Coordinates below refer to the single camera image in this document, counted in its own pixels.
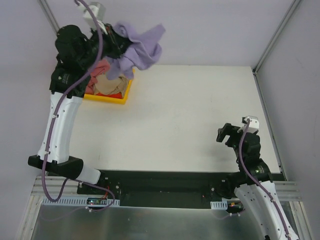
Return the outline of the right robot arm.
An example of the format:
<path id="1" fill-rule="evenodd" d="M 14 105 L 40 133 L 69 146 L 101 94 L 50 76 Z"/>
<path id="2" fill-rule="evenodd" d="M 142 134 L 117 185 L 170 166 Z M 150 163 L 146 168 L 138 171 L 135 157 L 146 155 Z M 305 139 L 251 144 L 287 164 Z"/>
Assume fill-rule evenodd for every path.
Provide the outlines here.
<path id="1" fill-rule="evenodd" d="M 238 172 L 230 173 L 216 188 L 225 199 L 237 197 L 264 240 L 297 240 L 281 206 L 268 165 L 261 158 L 259 122 L 246 117 L 243 126 L 226 123 L 217 131 L 217 142 L 234 150 Z"/>

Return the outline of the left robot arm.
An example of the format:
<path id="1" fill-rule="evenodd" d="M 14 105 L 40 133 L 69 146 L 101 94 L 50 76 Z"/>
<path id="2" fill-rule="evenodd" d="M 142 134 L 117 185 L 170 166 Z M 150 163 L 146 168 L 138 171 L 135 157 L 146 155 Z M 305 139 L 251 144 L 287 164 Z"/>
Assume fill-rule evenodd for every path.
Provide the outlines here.
<path id="1" fill-rule="evenodd" d="M 76 25 L 66 25 L 57 32 L 57 65 L 49 86 L 49 118 L 41 147 L 28 158 L 28 165 L 44 173 L 87 182 L 89 190 L 99 195 L 106 188 L 102 173 L 69 154 L 72 130 L 91 72 L 105 57 L 120 58 L 131 41 L 107 23 L 102 25 L 101 34 L 94 29 L 91 34 L 88 38 Z"/>

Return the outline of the purple t shirt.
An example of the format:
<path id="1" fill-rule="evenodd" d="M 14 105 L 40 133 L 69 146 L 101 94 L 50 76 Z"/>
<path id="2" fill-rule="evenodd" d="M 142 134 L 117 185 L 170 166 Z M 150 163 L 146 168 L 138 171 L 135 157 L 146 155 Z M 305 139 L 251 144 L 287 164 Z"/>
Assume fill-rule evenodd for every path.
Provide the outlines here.
<path id="1" fill-rule="evenodd" d="M 134 78 L 133 68 L 141 71 L 147 70 L 159 61 L 162 55 L 159 41 L 166 32 L 162 24 L 158 24 L 144 33 L 138 33 L 131 24 L 119 21 L 113 26 L 113 29 L 118 35 L 129 39 L 132 44 L 120 58 L 106 58 L 110 65 L 106 73 L 108 80 L 114 80 L 121 75 L 132 80 Z"/>

